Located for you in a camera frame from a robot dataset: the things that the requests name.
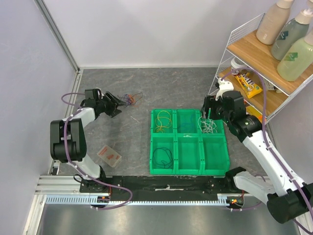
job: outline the green tray compartment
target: green tray compartment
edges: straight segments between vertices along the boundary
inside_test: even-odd
[[[171,135],[154,135],[151,137],[150,148],[150,173],[151,174],[175,174],[176,148],[174,137]]]
[[[229,156],[225,136],[202,136],[203,175],[225,175],[229,170]]]
[[[195,109],[178,109],[176,111],[177,133],[199,133],[198,119],[200,111]]]
[[[201,124],[201,130],[200,132],[202,133],[202,128],[204,127],[204,124],[201,121],[204,121],[205,119],[200,118],[199,124]],[[224,125],[222,120],[214,120],[213,121],[216,124],[217,127],[217,132],[216,133],[202,133],[203,135],[217,135],[217,134],[222,134],[225,135],[224,132]]]
[[[173,115],[175,114],[175,111],[173,112],[172,109],[154,109],[151,111],[151,133],[157,133],[157,134],[170,134],[173,133],[174,129],[174,120],[175,118]]]
[[[177,136],[177,169],[176,174],[201,175],[204,161],[199,136]]]

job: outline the beige bottle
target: beige bottle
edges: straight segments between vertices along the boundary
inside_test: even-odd
[[[279,0],[270,7],[256,32],[256,37],[261,43],[272,45],[275,42],[289,18],[292,4],[293,0]]]

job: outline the green bottle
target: green bottle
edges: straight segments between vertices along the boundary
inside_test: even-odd
[[[289,82],[295,81],[313,63],[313,29],[288,50],[277,70]]]
[[[307,34],[312,17],[310,9],[303,10],[284,26],[271,49],[275,59],[281,61],[292,44]]]

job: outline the snack bag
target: snack bag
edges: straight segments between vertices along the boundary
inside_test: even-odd
[[[247,95],[248,99],[254,97],[256,94],[261,93],[263,91],[261,87],[259,87],[251,79],[247,77],[249,75],[250,73],[244,73],[235,76],[241,88],[245,91],[245,94]]]

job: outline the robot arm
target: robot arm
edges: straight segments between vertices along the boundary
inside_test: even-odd
[[[244,99],[240,92],[234,91],[232,84],[227,81],[219,81],[217,87],[219,91],[216,96],[205,97],[201,109],[202,117],[210,116],[213,120],[222,119],[230,132],[253,153],[272,182],[272,185],[266,183],[239,167],[226,173],[229,186],[233,189],[245,190],[261,200],[279,223],[285,223],[307,212],[308,208],[299,190],[269,148],[291,172],[293,180],[302,187],[311,204],[313,203],[313,184],[305,184],[270,141],[270,146],[266,146],[262,124],[257,117],[246,114]]]
[[[85,90],[85,99],[81,103],[82,111],[68,122],[67,133],[64,137],[64,124],[67,118],[55,120],[50,124],[50,153],[53,159],[71,165],[66,157],[64,138],[67,138],[71,160],[87,175],[103,180],[105,173],[101,166],[93,162],[87,154],[84,128],[96,120],[101,113],[114,117],[121,113],[118,106],[126,103],[117,99],[111,93],[102,94],[99,89]]]

